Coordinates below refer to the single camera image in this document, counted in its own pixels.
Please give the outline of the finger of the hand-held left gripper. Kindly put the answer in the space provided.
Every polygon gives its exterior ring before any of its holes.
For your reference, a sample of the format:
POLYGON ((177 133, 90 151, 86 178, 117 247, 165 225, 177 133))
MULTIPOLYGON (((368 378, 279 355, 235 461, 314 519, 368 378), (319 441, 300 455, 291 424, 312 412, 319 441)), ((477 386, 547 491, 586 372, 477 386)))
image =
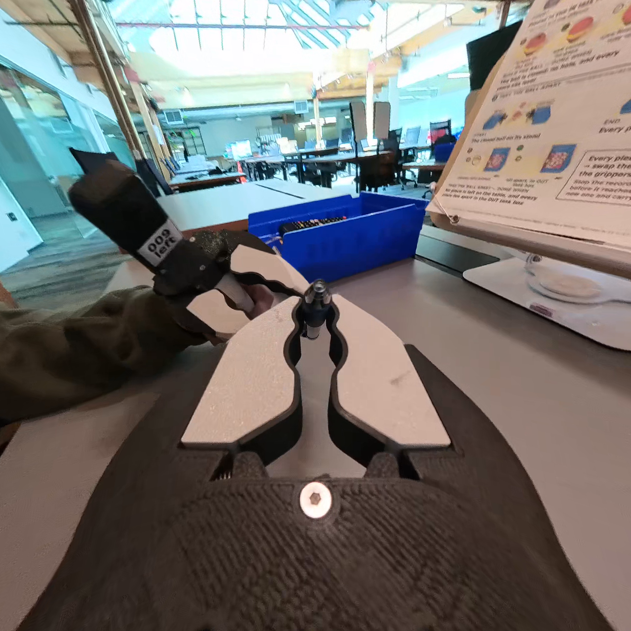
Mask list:
POLYGON ((186 312, 214 337, 226 341, 252 322, 257 306, 253 287, 239 287, 235 298, 215 288, 195 296, 186 312))
POLYGON ((240 244, 230 255, 230 272, 242 284, 261 285, 272 293, 304 296, 309 282, 276 253, 240 244))

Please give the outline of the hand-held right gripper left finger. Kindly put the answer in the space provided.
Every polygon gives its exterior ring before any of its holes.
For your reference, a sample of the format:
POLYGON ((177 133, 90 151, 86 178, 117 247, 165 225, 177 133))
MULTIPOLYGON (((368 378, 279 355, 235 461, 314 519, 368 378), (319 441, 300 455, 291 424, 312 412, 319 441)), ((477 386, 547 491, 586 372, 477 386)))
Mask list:
POLYGON ((235 333, 180 439, 186 449, 288 452, 302 433, 301 298, 235 333))

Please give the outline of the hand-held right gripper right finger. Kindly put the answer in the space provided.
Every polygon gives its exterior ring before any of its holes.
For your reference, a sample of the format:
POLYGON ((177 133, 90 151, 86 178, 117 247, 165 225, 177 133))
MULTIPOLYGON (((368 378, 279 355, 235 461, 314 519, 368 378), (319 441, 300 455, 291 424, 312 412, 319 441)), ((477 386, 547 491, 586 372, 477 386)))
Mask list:
POLYGON ((341 295, 327 316, 328 431, 350 457, 445 449, 451 439, 402 340, 341 295))

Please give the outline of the blue ballpoint pen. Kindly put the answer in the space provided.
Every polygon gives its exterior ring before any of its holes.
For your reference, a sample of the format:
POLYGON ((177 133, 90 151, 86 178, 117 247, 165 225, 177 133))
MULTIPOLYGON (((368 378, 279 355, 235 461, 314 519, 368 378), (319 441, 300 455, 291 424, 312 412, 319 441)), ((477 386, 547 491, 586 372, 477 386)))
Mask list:
POLYGON ((303 338, 315 340, 319 337, 321 328, 327 322, 331 302, 331 292, 325 280, 318 279, 309 285, 301 304, 303 338))

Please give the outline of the blue plastic bin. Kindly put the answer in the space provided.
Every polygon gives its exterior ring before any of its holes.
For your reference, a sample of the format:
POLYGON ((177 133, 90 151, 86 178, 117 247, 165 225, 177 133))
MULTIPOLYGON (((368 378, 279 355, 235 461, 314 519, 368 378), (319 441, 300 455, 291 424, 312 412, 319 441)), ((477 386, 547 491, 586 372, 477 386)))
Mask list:
POLYGON ((331 283, 415 257, 428 205, 405 196, 346 194, 253 213, 248 231, 306 280, 331 283))

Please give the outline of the person's left hand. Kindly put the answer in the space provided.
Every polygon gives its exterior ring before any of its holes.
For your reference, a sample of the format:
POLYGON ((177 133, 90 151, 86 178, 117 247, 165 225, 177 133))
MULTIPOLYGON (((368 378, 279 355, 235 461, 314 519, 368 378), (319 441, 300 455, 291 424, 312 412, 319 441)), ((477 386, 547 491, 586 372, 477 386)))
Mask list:
POLYGON ((254 305, 247 313, 250 320, 256 319, 272 308, 274 304, 274 294, 264 285, 243 285, 242 288, 246 291, 254 305))

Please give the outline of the black office chair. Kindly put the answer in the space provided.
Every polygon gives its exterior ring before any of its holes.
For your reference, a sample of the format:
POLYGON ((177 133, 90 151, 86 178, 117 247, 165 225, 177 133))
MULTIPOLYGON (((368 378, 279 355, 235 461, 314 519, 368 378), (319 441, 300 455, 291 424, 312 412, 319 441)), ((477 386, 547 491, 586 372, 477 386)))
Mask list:
POLYGON ((151 158, 138 158, 134 160, 139 178, 150 190, 155 198, 171 196, 174 191, 167 183, 161 170, 151 158))
POLYGON ((86 152, 83 150, 75 149, 73 147, 69 147, 68 150, 80 166, 84 175, 88 175, 98 171, 108 161, 118 162, 118 158, 114 152, 86 152))

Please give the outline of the wood edged grey table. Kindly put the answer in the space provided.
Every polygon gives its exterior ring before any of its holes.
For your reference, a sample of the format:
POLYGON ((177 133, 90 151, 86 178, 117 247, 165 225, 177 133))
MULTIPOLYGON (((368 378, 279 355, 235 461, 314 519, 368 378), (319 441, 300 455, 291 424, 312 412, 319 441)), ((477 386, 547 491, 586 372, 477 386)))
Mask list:
POLYGON ((346 194, 357 195, 353 184, 327 188, 274 178, 162 196, 158 203, 182 233, 192 234, 246 229, 253 213, 346 194))

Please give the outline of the row of office desks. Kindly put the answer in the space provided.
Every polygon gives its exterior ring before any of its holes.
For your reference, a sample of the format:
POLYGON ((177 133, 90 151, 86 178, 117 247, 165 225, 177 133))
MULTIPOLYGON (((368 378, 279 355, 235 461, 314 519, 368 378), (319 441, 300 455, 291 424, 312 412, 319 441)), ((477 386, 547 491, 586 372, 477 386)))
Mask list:
POLYGON ((403 128, 401 141, 355 140, 350 104, 339 100, 166 109, 165 135, 179 158, 197 155, 246 180, 295 179, 331 187, 343 176, 377 187, 438 178, 427 129, 403 128))

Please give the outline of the white document holder base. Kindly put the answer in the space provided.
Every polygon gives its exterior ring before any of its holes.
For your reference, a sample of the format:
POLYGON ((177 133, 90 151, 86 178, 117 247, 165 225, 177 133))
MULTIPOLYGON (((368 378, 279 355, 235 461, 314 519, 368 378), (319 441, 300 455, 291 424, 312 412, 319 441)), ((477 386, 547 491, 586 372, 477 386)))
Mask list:
POLYGON ((519 254, 463 272, 509 302, 613 350, 630 351, 630 281, 519 254))

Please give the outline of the printed instruction sheet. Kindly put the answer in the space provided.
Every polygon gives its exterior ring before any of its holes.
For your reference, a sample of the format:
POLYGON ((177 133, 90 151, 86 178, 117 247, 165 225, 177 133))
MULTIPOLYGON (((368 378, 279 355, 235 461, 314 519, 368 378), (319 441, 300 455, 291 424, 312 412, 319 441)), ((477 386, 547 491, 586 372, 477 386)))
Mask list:
POLYGON ((534 1, 432 206, 630 249, 630 2, 534 1))

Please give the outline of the brown steel post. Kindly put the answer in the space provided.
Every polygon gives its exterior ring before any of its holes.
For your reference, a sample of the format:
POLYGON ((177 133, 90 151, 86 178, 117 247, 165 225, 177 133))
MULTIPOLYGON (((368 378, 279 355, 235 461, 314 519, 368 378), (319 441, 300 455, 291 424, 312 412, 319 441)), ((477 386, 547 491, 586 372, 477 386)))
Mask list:
POLYGON ((135 125, 121 90, 114 67, 109 58, 104 40, 86 1, 69 1, 70 9, 77 21, 83 40, 91 53, 99 77, 105 88, 106 96, 114 110, 117 122, 123 132, 135 161, 146 158, 135 125))

